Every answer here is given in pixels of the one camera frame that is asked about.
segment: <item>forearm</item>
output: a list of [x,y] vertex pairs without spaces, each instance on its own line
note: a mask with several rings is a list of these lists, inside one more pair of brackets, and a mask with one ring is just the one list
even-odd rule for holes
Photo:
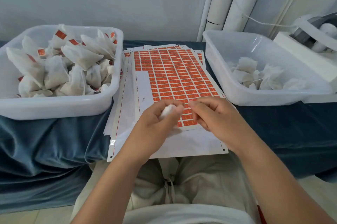
[[140,167],[117,154],[71,224],[122,223]]
[[239,158],[267,223],[335,223],[261,139],[248,146]]

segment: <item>white string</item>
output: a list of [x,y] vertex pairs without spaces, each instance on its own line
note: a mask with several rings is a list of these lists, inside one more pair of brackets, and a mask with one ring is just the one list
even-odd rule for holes
[[233,0],[233,2],[235,3],[235,5],[238,7],[238,10],[242,13],[242,15],[244,15],[245,17],[255,21],[256,23],[259,23],[261,25],[273,25],[273,26],[282,26],[282,27],[295,27],[295,25],[280,25],[280,24],[271,24],[271,23],[262,23],[260,21],[257,21],[256,19],[248,16],[247,14],[245,14],[242,9],[240,8],[240,6],[238,5],[238,3],[236,2],[236,0]]

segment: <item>person's left hand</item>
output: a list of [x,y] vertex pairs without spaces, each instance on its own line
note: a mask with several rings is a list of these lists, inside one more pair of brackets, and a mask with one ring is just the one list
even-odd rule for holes
[[[159,121],[159,116],[166,106],[174,104],[176,107],[166,118]],[[149,160],[163,145],[171,129],[177,124],[184,110],[184,103],[166,99],[154,103],[147,108],[125,141],[120,154],[128,156],[132,161],[142,165]]]

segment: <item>beige pants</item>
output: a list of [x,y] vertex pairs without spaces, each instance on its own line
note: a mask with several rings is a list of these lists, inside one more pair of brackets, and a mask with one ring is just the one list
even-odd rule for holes
[[[127,211],[165,203],[218,205],[245,211],[255,223],[260,223],[254,195],[234,154],[182,157],[177,160],[179,166],[173,183],[163,178],[157,159],[150,159],[141,167]],[[90,180],[76,200],[71,219],[108,165],[106,161],[97,162]]]

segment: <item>white plastic bin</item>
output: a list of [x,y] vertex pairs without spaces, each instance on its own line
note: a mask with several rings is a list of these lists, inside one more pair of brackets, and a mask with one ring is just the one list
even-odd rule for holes
[[[67,26],[81,40],[80,35],[97,36],[97,29],[109,33],[111,27],[95,26]],[[96,95],[85,96],[58,96],[39,98],[17,98],[19,93],[18,78],[21,76],[18,69],[8,59],[6,47],[22,48],[24,35],[31,37],[38,46],[48,47],[48,40],[57,31],[57,25],[42,25],[27,29],[19,36],[0,48],[0,115],[15,120],[32,120],[48,118],[64,118],[77,116],[91,116],[106,111],[112,96],[119,87],[119,77],[123,52],[123,32],[113,28],[117,40],[115,73],[112,75],[108,90]]]
[[[287,105],[311,95],[332,93],[330,85],[306,64],[272,40],[255,33],[208,30],[203,32],[206,40],[206,58],[217,77],[226,98],[240,106]],[[240,57],[258,61],[257,69],[266,64],[279,66],[284,72],[278,78],[285,83],[291,78],[303,78],[310,87],[306,90],[253,90],[236,81],[226,62],[238,63]]]

